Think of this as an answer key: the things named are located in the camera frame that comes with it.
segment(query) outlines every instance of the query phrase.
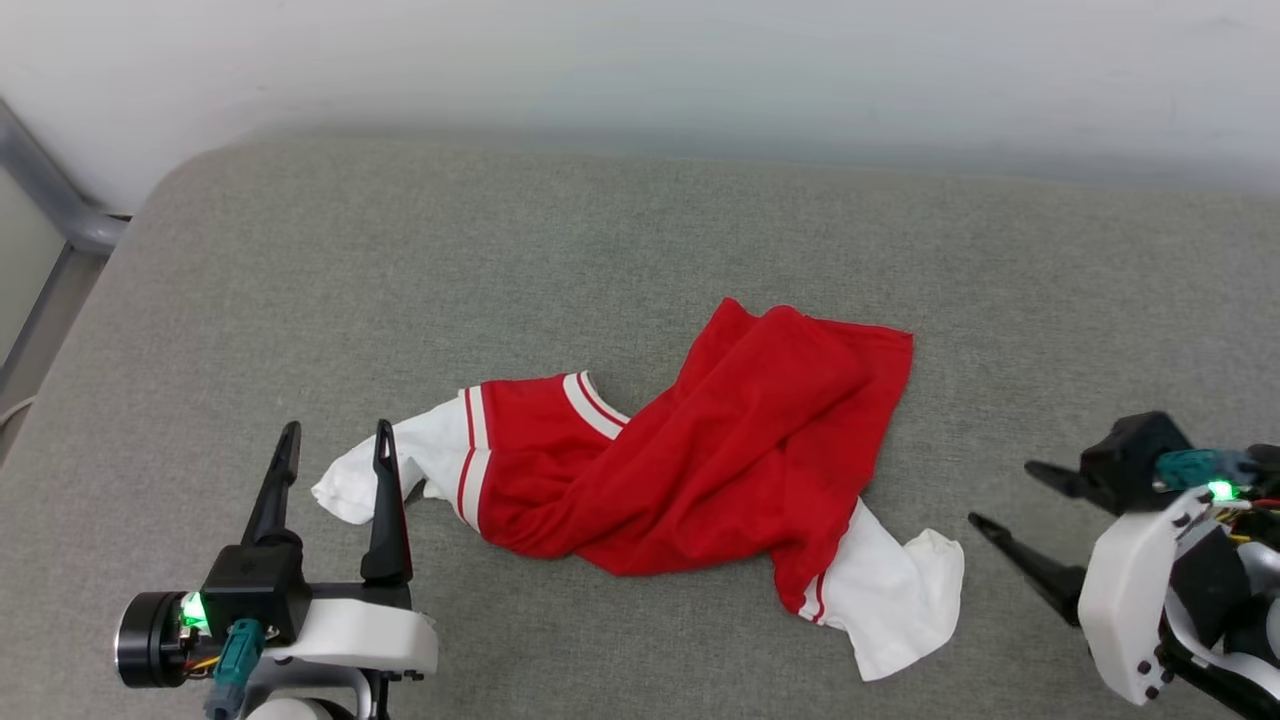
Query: gray fabric surface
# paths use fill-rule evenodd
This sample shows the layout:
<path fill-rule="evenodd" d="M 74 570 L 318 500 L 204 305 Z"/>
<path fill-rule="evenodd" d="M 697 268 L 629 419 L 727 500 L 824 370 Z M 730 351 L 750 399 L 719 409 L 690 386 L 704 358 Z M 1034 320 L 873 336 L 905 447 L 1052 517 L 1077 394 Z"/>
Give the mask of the gray fabric surface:
<path fill-rule="evenodd" d="M 128 691 L 129 598 L 198 585 L 280 427 L 303 427 L 291 525 L 310 579 L 366 530 L 302 491 L 367 437 L 500 377 L 590 369 L 658 393 L 723 296 L 916 333 L 868 495 L 900 538 L 963 542 L 954 641 L 874 684 L 845 635 L 786 615 L 767 561 L 617 579 L 408 510 L 440 671 L 426 717 L 1221 717 L 1184 683 L 1139 711 L 966 525 L 987 512 L 1085 561 L 1107 525 L 1021 474 L 1116 416 L 1199 443 L 1276 439 L 1280 208 L 1175 192 L 778 165 L 503 156 L 392 143 L 241 147 L 134 220 L 0 474 L 6 717 L 198 717 L 205 687 Z"/>

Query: teal cable connector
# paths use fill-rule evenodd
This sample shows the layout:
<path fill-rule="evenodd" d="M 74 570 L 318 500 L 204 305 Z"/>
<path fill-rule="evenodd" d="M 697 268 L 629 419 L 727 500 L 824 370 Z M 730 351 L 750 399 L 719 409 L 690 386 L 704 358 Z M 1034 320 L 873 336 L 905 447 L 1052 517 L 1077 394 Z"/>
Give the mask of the teal cable connector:
<path fill-rule="evenodd" d="M 257 620 L 237 620 L 214 667 L 214 688 L 205 698 L 205 717 L 233 720 L 244 705 L 244 685 L 266 648 L 266 630 Z"/>

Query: white cable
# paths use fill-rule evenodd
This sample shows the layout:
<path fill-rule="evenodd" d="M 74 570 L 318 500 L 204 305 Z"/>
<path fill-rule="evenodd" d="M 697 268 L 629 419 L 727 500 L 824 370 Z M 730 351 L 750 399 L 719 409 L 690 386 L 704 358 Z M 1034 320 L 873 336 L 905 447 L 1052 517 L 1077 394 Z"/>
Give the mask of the white cable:
<path fill-rule="evenodd" d="M 13 407 L 5 410 L 4 415 L 0 415 L 0 430 L 3 430 L 4 427 L 9 424 L 9 420 L 13 420 L 14 415 L 17 415 L 18 413 L 22 413 L 23 409 L 29 407 L 31 404 L 35 402 L 35 401 L 36 401 L 36 396 L 33 395 L 33 396 L 28 397 L 27 400 L 23 400 L 22 402 L 19 402 L 18 405 L 14 405 Z"/>

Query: white stripe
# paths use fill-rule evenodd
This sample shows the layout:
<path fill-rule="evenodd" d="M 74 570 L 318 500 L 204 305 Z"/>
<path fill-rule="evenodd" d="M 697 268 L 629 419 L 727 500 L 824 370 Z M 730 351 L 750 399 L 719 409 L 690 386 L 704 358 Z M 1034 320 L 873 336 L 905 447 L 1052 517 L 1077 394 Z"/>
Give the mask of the white stripe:
<path fill-rule="evenodd" d="M 484 398 L 480 386 L 467 388 L 467 401 L 471 404 L 471 433 L 475 436 L 475 455 L 467 466 L 466 484 L 462 487 L 462 507 L 458 511 L 462 520 L 480 534 L 480 491 L 484 488 L 485 470 L 489 469 L 489 423 L 484 416 Z"/>
<path fill-rule="evenodd" d="M 800 611 L 796 615 L 804 618 L 805 620 L 813 620 L 813 616 L 818 614 L 818 578 L 809 580 L 809 587 L 804 589 L 804 605 L 800 606 Z"/>
<path fill-rule="evenodd" d="M 600 397 L 600 393 L 596 392 L 595 389 L 595 383 L 591 382 L 591 373 L 584 370 L 581 375 L 582 375 L 582 384 L 586 386 L 586 395 L 590 395 L 591 400 L 594 400 L 596 405 L 603 407 L 607 415 L 613 415 L 613 419 L 620 420 L 623 425 L 631 421 L 631 418 L 627 418 L 622 413 L 618 413 L 617 410 L 613 409 L 612 405 L 609 405 L 608 402 L 604 401 L 603 397 Z"/>
<path fill-rule="evenodd" d="M 568 397 L 568 404 L 573 406 L 573 410 L 577 411 L 588 425 L 595 428 L 602 436 L 609 439 L 618 437 L 622 427 L 591 406 L 591 401 L 586 398 L 582 388 L 577 384 L 577 377 L 579 373 L 564 375 L 564 396 Z"/>

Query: red stripe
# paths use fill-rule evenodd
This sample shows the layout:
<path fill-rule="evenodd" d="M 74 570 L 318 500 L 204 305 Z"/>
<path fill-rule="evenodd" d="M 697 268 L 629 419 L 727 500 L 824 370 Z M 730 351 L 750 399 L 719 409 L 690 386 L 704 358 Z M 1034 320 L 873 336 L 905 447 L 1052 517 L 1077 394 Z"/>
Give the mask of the red stripe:
<path fill-rule="evenodd" d="M 467 469 L 471 468 L 471 457 L 476 454 L 476 430 L 475 423 L 471 421 L 470 391 L 462 391 L 462 401 L 467 406 L 467 445 L 470 445 L 470 448 L 467 450 L 467 459 L 462 461 L 462 474 L 458 475 L 458 502 L 456 507 L 458 509 L 458 518 L 462 518 L 463 523 L 471 525 L 471 520 L 467 520 L 467 516 L 462 512 L 462 491 L 467 487 Z"/>
<path fill-rule="evenodd" d="M 818 589 L 814 591 L 818 596 L 818 614 L 813 616 L 813 621 L 817 623 L 822 620 L 822 614 L 827 611 L 827 606 L 822 602 L 822 582 L 827 579 L 827 571 L 823 570 L 818 574 Z"/>
<path fill-rule="evenodd" d="M 609 413 L 604 407 L 600 407 L 600 405 L 598 402 L 595 402 L 595 400 L 591 397 L 591 393 L 586 391 L 586 383 L 582 382 L 582 374 L 581 373 L 579 373 L 579 375 L 577 375 L 577 387 L 582 389 L 582 395 L 586 396 L 586 401 L 591 404 L 591 407 L 595 407 L 596 413 L 599 413 L 600 415 L 604 415 L 604 419 L 611 420 L 612 423 L 614 423 L 620 428 L 623 427 L 623 425 L 626 425 L 626 423 L 623 423 L 622 420 L 614 418 L 612 413 Z"/>

